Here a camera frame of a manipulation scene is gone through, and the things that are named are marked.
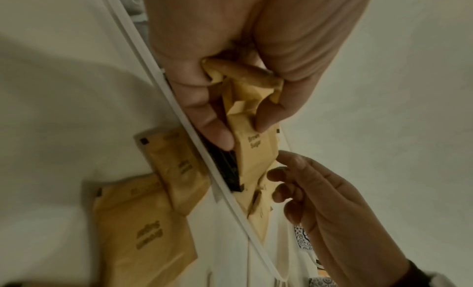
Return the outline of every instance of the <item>hand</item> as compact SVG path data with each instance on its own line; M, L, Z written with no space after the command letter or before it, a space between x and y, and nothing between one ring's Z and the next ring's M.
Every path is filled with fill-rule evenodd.
M210 102L205 57L266 67L285 79L279 104L264 100L255 129L296 113L355 26L368 0L144 0L150 43L191 122L224 150L234 138Z
M315 254L341 287L389 287L409 269L409 262L358 190L318 162L280 151L287 167L268 172L282 181L273 199L292 198L284 213L307 232Z

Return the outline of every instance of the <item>dark sleeve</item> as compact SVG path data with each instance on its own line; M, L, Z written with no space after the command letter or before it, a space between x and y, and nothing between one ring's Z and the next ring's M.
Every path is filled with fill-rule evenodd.
M392 287L430 287L431 277L409 261L409 271Z

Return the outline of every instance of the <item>white tray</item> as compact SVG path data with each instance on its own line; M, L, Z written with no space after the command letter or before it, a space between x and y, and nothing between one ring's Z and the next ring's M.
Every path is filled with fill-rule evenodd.
M248 237L255 246L264 264L276 279L280 281L286 281L289 275L289 242L288 223L284 217L284 213L282 212L283 204L273 205L274 211L271 213L266 242L265 245L263 245L260 242L257 234L254 232L251 224L243 214L236 199L230 192L227 184L220 175L220 172L218 171L213 159L207 152L194 127L191 125L187 116L178 105L176 99L174 98L174 94L172 93L171 88L169 87L168 82L163 75L163 72L159 68L158 64L153 58L153 55L136 30L132 20L128 16L120 0L106 0L105 2L110 6L111 11L115 13L120 25L128 35L131 46L135 48L137 55L141 58L143 67L148 70L150 79L154 81L156 87L159 88L166 97L172 110L196 145L197 150L202 155L213 178L215 179L215 182L222 190L226 202L240 222L240 225L248 234ZM281 139L281 143L282 148L287 147L284 138Z

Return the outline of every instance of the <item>white tabletop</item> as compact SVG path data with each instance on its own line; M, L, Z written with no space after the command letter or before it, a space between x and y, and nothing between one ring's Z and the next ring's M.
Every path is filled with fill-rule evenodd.
M102 0L0 0L0 14L0 284L96 282L88 189L151 172L133 136L178 121ZM177 285L273 286L217 188L189 223L199 259ZM315 268L296 248L303 286Z

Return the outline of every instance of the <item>white wall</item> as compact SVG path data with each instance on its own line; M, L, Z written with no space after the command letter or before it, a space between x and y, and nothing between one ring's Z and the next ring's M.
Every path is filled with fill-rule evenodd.
M473 0L372 0L303 110L294 151L354 183L419 267L470 286Z

